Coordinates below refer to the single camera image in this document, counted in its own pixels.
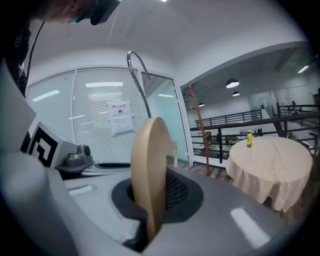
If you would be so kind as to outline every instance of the round table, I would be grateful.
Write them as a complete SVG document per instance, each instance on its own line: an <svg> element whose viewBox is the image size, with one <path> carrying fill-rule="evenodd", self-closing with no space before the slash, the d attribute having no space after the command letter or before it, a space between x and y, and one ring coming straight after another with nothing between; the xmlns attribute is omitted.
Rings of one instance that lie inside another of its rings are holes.
<svg viewBox="0 0 320 256"><path fill-rule="evenodd" d="M236 143L226 163L233 185L263 203L286 212L300 197L309 178L312 157L300 143L282 137L254 137Z"/></svg>

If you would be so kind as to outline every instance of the beige cutting board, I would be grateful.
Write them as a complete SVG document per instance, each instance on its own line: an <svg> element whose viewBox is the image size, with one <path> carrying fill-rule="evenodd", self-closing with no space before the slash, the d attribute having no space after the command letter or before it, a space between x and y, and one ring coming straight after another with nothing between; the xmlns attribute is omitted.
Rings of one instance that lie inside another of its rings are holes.
<svg viewBox="0 0 320 256"><path fill-rule="evenodd" d="M166 206L167 155L174 152L178 167L177 143L172 141L164 120L153 117L137 132L131 152L131 183L135 202L147 212L147 237L151 241L161 228Z"/></svg>

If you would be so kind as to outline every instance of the floor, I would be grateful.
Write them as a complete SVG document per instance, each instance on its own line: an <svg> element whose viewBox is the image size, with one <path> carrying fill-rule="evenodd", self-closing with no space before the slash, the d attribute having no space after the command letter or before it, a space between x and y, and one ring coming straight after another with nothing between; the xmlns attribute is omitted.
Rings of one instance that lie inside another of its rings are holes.
<svg viewBox="0 0 320 256"><path fill-rule="evenodd" d="M167 161L168 166L173 166L171 160ZM185 169L186 171L193 172L199 175L206 175L207 167L201 164L194 164L189 166L187 164L178 164L179 168ZM219 181L232 183L233 179L227 175L227 171L224 169L209 167L210 178L217 179ZM287 226L295 223L298 220L304 218L312 205L313 199L320 190L320 175L318 173L311 172L309 180L300 196L298 201L293 205L287 212L277 211L272 208L272 200L268 197L263 203L264 206L270 208L275 212Z"/></svg>

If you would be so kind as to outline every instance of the yellow bottle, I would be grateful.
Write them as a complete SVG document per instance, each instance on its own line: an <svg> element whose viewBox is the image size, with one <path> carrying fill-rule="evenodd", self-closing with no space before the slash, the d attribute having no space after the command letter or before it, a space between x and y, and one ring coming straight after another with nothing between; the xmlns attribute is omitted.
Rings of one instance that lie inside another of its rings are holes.
<svg viewBox="0 0 320 256"><path fill-rule="evenodd" d="M248 130L248 133L247 133L246 137L248 138L247 147L251 148L251 146L252 146L252 133L251 133L251 130Z"/></svg>

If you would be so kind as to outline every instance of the curved faucet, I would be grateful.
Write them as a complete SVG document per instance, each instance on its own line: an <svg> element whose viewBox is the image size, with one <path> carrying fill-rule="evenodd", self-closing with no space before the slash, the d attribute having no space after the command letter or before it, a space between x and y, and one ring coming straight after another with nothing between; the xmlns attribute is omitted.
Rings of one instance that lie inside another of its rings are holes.
<svg viewBox="0 0 320 256"><path fill-rule="evenodd" d="M131 50L128 52L128 54L126 55L126 60L128 62L128 67L129 67L129 70L130 70L130 73L131 73L131 76L136 84L136 87L138 88L141 96L142 96L142 99L144 101L144 105L145 105L145 108L146 108L146 112L148 113L148 117L151 118L151 113L150 113L150 109L149 109L149 105L148 105L148 102L147 102L147 99L146 99L146 96L144 94L144 92L142 91L141 89L141 86L140 86L140 83L136 77L136 74L134 72L134 69L132 67L132 64L131 64L131 54L134 54L135 56L137 56L137 58L139 59L140 63L142 64L142 67L144 69L144 72L146 74L146 77L148 78L148 80L151 80L151 77L146 69L146 66L144 64L144 62L142 61L142 59L140 58L140 56L134 51L134 50Z"/></svg>

